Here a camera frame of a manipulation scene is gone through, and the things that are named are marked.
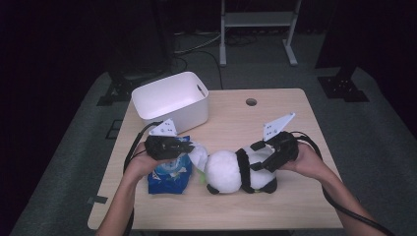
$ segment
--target black plush ear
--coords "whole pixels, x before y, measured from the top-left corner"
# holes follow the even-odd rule
[[[216,195],[216,194],[219,194],[220,193],[220,191],[218,191],[217,189],[213,188],[210,184],[208,184],[208,191],[211,194],[213,194],[213,195]]]
[[[276,178],[274,178],[269,183],[267,183],[265,186],[263,186],[262,188],[260,188],[260,190],[262,192],[271,194],[271,193],[275,192],[277,186],[278,186],[278,184],[277,184]]]

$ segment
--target panda plush toy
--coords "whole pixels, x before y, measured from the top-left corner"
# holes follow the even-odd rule
[[[237,151],[219,150],[211,155],[205,147],[193,142],[188,153],[193,164],[206,175],[207,188],[212,194],[231,194],[244,190],[249,194],[273,193],[276,190],[276,171],[253,170],[251,165],[264,162],[274,151],[257,143]]]

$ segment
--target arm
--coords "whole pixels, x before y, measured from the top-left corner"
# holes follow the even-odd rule
[[[145,150],[144,143],[138,144],[134,154]],[[156,161],[145,151],[134,157],[128,165],[119,187],[111,202],[110,208],[98,227],[96,235],[122,235],[128,224],[135,204],[135,192],[138,182],[161,163],[172,161]]]
[[[339,205],[365,216],[373,221],[375,219],[359,204],[356,198],[344,186],[341,180],[331,171],[317,154],[305,144],[299,144],[299,154],[296,160],[289,161],[281,169],[291,170],[306,177],[318,180],[328,194]],[[373,227],[351,218],[343,212],[336,211],[348,235],[385,235]]]

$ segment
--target white storage box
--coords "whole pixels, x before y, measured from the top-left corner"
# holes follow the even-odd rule
[[[178,134],[205,123],[209,118],[209,91],[192,72],[136,88],[132,99],[146,125],[171,118]]]

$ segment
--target hand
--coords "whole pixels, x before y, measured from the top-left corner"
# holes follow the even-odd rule
[[[310,146],[298,143],[298,149],[297,158],[288,161],[280,169],[291,170],[319,181],[333,173]]]
[[[152,173],[157,165],[173,161],[173,159],[155,160],[144,150],[145,144],[139,143],[133,153],[134,158],[132,158],[125,171],[124,177],[138,182],[142,177]]]

